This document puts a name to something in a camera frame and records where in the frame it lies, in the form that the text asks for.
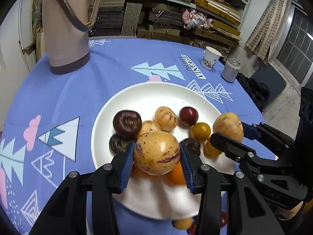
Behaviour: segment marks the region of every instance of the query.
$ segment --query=plate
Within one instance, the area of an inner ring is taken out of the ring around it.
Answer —
[[[153,120],[154,112],[167,106],[177,115],[182,107],[191,106],[199,113],[199,122],[211,128],[221,114],[207,99],[196,92],[172,83],[146,82],[128,87],[113,96],[98,114],[91,134],[91,151],[94,166],[99,168],[110,163],[113,154],[109,139],[115,133],[113,118],[120,110],[137,111],[142,121]],[[189,130],[176,127],[171,134],[180,142],[188,137]],[[215,161],[203,155],[201,160],[220,172],[234,174],[235,162],[222,153]],[[114,194],[122,205],[146,217],[154,219],[183,219],[198,214],[201,195],[192,195],[186,186],[169,186],[162,179],[149,180],[130,177],[122,194]]]

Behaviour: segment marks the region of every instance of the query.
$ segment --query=paper cup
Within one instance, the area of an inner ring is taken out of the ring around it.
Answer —
[[[211,70],[215,65],[216,61],[222,56],[222,54],[214,48],[205,47],[204,56],[201,65]]]

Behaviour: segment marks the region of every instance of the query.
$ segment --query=jug handle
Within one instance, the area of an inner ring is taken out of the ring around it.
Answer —
[[[94,9],[92,10],[91,14],[91,20],[86,25],[78,19],[67,0],[57,0],[57,2],[75,28],[82,32],[88,32],[92,29],[98,14],[100,0],[95,1]]]

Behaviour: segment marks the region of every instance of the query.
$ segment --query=window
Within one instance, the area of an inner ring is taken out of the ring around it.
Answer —
[[[280,43],[274,62],[281,67],[294,84],[313,90],[313,24],[300,7],[289,4]]]

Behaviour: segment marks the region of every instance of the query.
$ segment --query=brick pattern curtain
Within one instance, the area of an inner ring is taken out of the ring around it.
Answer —
[[[281,24],[288,0],[270,0],[258,24],[246,42],[265,64],[268,62],[271,43]]]

